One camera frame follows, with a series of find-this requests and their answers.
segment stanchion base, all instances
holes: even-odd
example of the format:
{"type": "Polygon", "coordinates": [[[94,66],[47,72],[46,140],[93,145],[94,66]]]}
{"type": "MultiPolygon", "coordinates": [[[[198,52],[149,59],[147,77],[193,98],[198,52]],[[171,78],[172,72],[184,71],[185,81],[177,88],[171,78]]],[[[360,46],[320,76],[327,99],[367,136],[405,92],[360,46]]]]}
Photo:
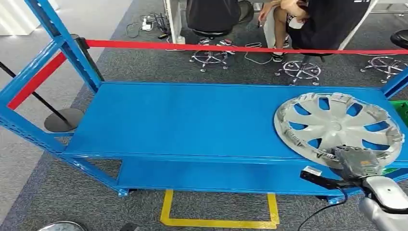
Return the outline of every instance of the stanchion base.
{"type": "Polygon", "coordinates": [[[44,126],[51,132],[66,132],[74,130],[78,127],[84,113],[76,108],[65,108],[58,111],[61,113],[69,123],[60,119],[55,113],[48,116],[44,121],[44,126]]]}

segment sneaker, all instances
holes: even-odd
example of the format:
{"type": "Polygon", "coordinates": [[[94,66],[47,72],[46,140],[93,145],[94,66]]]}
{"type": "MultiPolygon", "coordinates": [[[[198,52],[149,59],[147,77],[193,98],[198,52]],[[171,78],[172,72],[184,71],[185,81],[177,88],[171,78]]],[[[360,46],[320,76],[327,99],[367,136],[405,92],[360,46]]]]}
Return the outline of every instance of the sneaker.
{"type": "Polygon", "coordinates": [[[272,61],[276,63],[281,63],[286,53],[283,52],[272,52],[272,61]]]}
{"type": "Polygon", "coordinates": [[[290,47],[290,43],[289,43],[289,36],[286,36],[285,42],[283,43],[283,48],[288,48],[290,47]]]}

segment person's leg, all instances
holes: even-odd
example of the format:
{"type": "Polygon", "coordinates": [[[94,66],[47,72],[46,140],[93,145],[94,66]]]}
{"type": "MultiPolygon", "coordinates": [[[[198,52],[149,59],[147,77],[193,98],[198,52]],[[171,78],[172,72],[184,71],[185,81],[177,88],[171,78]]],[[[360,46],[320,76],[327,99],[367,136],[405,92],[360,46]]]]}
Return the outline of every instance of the person's leg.
{"type": "MultiPolygon", "coordinates": [[[[273,17],[275,20],[275,48],[283,49],[286,40],[287,12],[281,7],[277,7],[273,12],[273,17]]],[[[284,55],[283,52],[273,52],[272,60],[276,63],[280,63],[283,61],[284,55]]]]}
{"type": "Polygon", "coordinates": [[[275,8],[273,17],[275,19],[275,47],[283,49],[283,44],[286,39],[286,10],[281,7],[275,8]]]}

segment white desk leg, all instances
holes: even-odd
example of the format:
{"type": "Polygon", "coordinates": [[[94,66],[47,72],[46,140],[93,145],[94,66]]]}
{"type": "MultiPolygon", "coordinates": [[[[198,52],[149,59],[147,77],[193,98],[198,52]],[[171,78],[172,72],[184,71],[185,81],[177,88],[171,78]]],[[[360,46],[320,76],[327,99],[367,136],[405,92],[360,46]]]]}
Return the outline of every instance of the white desk leg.
{"type": "Polygon", "coordinates": [[[275,46],[275,19],[273,18],[273,8],[267,15],[267,20],[263,25],[265,39],[268,44],[268,48],[273,48],[275,46]]]}
{"type": "Polygon", "coordinates": [[[186,44],[186,40],[180,35],[181,32],[181,8],[179,0],[165,0],[167,15],[170,21],[171,38],[173,43],[186,44]]]}
{"type": "Polygon", "coordinates": [[[164,8],[166,17],[168,17],[167,0],[163,0],[163,8],[164,8]]]}

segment lower shelf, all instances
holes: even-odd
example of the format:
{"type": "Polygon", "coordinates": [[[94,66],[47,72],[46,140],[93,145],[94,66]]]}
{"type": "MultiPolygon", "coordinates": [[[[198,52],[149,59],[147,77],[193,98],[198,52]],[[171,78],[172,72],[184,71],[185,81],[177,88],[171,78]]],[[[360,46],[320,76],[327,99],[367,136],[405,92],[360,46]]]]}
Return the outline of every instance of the lower shelf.
{"type": "MultiPolygon", "coordinates": [[[[123,159],[118,184],[131,189],[341,195],[299,177],[305,166],[225,164],[123,159]]],[[[327,167],[313,166],[323,176],[338,177],[327,167]]]]}

